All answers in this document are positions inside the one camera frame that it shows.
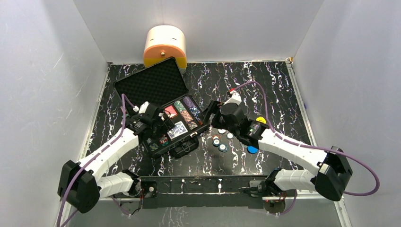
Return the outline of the blue poker card deck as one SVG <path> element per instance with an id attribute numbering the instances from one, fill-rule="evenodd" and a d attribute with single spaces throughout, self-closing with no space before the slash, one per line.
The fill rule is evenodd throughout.
<path id="1" fill-rule="evenodd" d="M 182 121 L 175 123 L 174 127 L 167 132 L 167 135 L 171 140 L 186 134 L 188 132 L 187 128 L 185 127 Z"/>

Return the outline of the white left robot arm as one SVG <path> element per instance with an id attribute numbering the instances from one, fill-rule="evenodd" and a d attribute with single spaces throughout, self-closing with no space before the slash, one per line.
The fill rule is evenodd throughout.
<path id="1" fill-rule="evenodd" d="M 90 155 L 77 162 L 69 160 L 61 171 L 57 194 L 80 213 L 89 212 L 100 199 L 124 193 L 141 194 L 140 176 L 130 170 L 105 176 L 105 172 L 128 151 L 150 138 L 161 137 L 174 127 L 170 112 L 145 102 L 134 107 L 131 118 L 124 117 L 116 135 Z"/>

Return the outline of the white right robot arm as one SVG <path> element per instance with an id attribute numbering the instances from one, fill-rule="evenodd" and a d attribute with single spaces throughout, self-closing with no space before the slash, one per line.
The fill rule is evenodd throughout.
<path id="1" fill-rule="evenodd" d="M 301 170 L 275 168 L 257 186 L 250 186 L 252 196 L 278 196 L 288 190 L 307 190 L 339 201 L 352 176 L 352 169 L 342 151 L 311 148 L 298 140 L 273 132 L 271 127 L 248 119 L 235 103 L 210 102 L 200 113 L 203 122 L 232 133 L 242 144 L 284 157 L 302 167 Z"/>

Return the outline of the black poker set case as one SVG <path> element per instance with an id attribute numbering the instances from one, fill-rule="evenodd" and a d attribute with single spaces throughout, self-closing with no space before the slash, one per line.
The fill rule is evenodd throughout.
<path id="1" fill-rule="evenodd" d="M 164 59 L 150 67 L 130 74 L 114 82 L 113 85 L 117 94 L 125 95 L 125 103 L 127 104 L 141 106 L 144 102 L 148 101 L 165 109 L 169 105 L 175 108 L 174 103 L 179 100 L 196 121 L 190 109 L 183 101 L 186 96 L 189 96 L 200 112 L 202 112 L 192 95 L 189 94 L 189 89 L 184 82 L 182 73 L 174 57 Z M 135 113 L 133 110 L 129 110 L 128 114 L 132 117 Z M 160 139 L 151 138 L 159 146 L 159 149 L 153 152 L 150 151 L 147 141 L 142 142 L 141 144 L 154 159 L 160 158 L 165 153 L 169 153 L 175 158 L 189 154 L 199 146 L 198 136 L 209 128 L 209 125 L 199 125 L 196 121 L 198 127 L 190 130 L 180 113 L 171 120 L 174 123 L 182 121 L 188 132 L 174 140 L 171 140 L 167 134 L 164 135 L 164 137 L 168 137 L 169 139 L 167 146 L 161 146 L 159 143 Z"/>

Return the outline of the red poker card deck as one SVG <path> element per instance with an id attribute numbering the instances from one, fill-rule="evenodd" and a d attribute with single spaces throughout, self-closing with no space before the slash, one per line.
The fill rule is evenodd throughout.
<path id="1" fill-rule="evenodd" d="M 172 119 L 178 115 L 176 109 L 172 105 L 169 105 L 165 108 L 165 113 L 167 114 L 167 116 L 170 119 Z"/>

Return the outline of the dark blue chip stack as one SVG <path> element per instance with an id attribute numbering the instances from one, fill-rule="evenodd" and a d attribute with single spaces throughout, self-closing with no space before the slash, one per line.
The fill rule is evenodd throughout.
<path id="1" fill-rule="evenodd" d="M 202 119 L 200 118 L 200 110 L 196 106 L 192 106 L 189 108 L 192 115 L 195 117 L 196 121 L 199 125 L 203 125 Z"/>

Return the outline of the orange blue chip stack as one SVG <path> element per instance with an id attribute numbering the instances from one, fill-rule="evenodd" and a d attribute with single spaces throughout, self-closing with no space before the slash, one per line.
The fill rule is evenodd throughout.
<path id="1" fill-rule="evenodd" d="M 189 114 L 188 111 L 183 110 L 180 112 L 180 114 L 190 130 L 193 130 L 198 127 L 196 121 L 192 118 L 192 116 Z"/>

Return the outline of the green chip stack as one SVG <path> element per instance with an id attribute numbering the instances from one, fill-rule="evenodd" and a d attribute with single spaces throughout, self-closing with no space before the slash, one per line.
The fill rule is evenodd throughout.
<path id="1" fill-rule="evenodd" d="M 175 103 L 174 103 L 174 106 L 175 106 L 175 108 L 176 108 L 176 110 L 178 111 L 178 113 L 182 113 L 182 112 L 184 112 L 184 111 L 186 111 L 186 108 L 185 108 L 185 106 L 183 105 L 183 103 L 181 102 L 181 101 L 176 101 Z"/>

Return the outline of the blue yellow poker chip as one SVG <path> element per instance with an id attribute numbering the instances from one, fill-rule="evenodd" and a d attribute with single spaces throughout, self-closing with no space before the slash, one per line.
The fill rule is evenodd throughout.
<path id="1" fill-rule="evenodd" d="M 232 133 L 227 133 L 227 134 L 226 134 L 226 138 L 227 138 L 228 140 L 232 140 L 232 139 L 234 138 L 234 135 L 233 135 Z"/>

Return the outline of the green blue fifty chip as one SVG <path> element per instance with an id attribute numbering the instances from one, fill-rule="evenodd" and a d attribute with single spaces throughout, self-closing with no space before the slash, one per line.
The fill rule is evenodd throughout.
<path id="1" fill-rule="evenodd" d="M 227 150 L 228 150 L 226 144 L 219 144 L 218 149 L 220 152 L 227 152 Z"/>
<path id="2" fill-rule="evenodd" d="M 219 138 L 213 139 L 212 144 L 214 147 L 218 147 L 220 145 L 220 139 Z"/>

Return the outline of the purple chip stack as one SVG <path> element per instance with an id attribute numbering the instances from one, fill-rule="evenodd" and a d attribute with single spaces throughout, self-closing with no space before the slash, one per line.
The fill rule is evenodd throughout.
<path id="1" fill-rule="evenodd" d="M 196 112 L 198 111 L 197 106 L 195 105 L 195 103 L 192 101 L 192 99 L 189 96 L 186 96 L 183 99 L 184 103 L 186 104 L 186 106 L 190 109 L 191 112 Z"/>

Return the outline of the yellow round button chip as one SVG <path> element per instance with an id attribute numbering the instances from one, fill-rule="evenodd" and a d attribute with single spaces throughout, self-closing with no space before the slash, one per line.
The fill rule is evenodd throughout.
<path id="1" fill-rule="evenodd" d="M 261 122 L 261 123 L 264 123 L 264 124 L 267 123 L 266 119 L 263 118 L 263 117 L 258 117 L 258 118 L 256 118 L 256 121 Z"/>

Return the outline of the blue round button chip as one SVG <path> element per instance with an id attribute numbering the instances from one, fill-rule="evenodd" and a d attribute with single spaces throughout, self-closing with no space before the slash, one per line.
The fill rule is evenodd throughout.
<path id="1" fill-rule="evenodd" d="M 256 154 L 256 153 L 258 153 L 259 150 L 258 150 L 256 147 L 248 146 L 248 147 L 247 147 L 247 151 L 248 151 L 250 154 Z"/>

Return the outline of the white and orange cylinder box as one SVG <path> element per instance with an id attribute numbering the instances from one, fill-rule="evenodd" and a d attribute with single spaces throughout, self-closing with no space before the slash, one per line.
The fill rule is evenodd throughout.
<path id="1" fill-rule="evenodd" d="M 143 64 L 152 66 L 166 58 L 174 57 L 181 73 L 186 71 L 186 40 L 183 31 L 172 25 L 159 25 L 147 33 Z"/>

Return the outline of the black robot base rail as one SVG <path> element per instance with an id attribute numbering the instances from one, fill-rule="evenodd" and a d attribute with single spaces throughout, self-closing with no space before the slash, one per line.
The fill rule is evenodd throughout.
<path id="1" fill-rule="evenodd" d="M 143 208 L 248 207 L 283 211 L 295 192 L 259 192 L 265 179 L 265 175 L 143 176 Z"/>

